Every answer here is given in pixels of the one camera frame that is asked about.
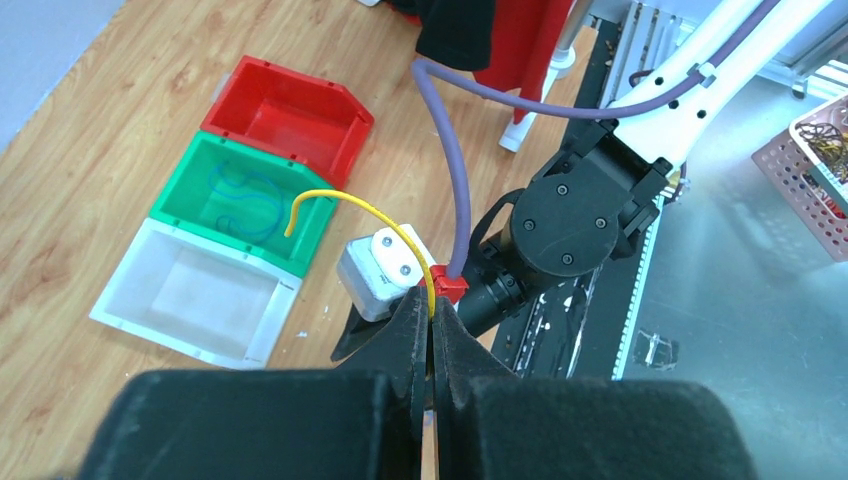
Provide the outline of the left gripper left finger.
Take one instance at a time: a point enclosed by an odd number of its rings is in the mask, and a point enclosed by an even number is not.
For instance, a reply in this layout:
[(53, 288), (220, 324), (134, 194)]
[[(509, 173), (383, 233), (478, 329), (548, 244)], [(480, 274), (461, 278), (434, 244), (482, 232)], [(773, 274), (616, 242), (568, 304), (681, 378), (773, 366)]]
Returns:
[(361, 348), (338, 361), (340, 370), (375, 372), (386, 388), (377, 395), (376, 441), (382, 479), (419, 479), (429, 310), (427, 290), (413, 287), (390, 308), (390, 317)]

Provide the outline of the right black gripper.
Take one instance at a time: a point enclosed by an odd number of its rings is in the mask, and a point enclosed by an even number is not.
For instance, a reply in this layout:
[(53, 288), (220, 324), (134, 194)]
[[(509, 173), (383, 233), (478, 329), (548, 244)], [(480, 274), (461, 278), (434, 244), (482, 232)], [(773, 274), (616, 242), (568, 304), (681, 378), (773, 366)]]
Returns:
[[(497, 214), (519, 200), (523, 189), (504, 194), (481, 217), (472, 230), (469, 255), (463, 268), (468, 290), (458, 303), (458, 315), (466, 330), (478, 337), (502, 322), (526, 302), (526, 287), (518, 278), (521, 261), (511, 238), (511, 222), (489, 234)], [(381, 322), (365, 320), (350, 311), (330, 360), (338, 362), (361, 348), (381, 329)]]

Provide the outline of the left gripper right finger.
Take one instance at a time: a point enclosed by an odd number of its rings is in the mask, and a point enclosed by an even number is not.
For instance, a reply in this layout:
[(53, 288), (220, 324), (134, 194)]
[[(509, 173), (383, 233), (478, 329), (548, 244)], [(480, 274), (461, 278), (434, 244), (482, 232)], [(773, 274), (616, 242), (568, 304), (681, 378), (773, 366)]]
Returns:
[(469, 334), (449, 301), (431, 321), (436, 477), (494, 479), (494, 442), (506, 436), (505, 386), (516, 377)]

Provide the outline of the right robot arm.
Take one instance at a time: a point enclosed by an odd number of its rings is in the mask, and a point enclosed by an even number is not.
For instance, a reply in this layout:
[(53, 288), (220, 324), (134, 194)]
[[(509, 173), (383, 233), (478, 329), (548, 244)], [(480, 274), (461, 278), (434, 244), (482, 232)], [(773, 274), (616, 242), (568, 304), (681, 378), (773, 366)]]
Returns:
[[(667, 187), (715, 115), (827, 8), (824, 1), (724, 1), (647, 78), (603, 109), (523, 99), (432, 61), (411, 71), (434, 120), (453, 184), (454, 250), (433, 296), (479, 336), (563, 280), (630, 256), (658, 216)], [(435, 81), (584, 129), (522, 189), (503, 199), (502, 230), (470, 220), (470, 187), (458, 138)]]

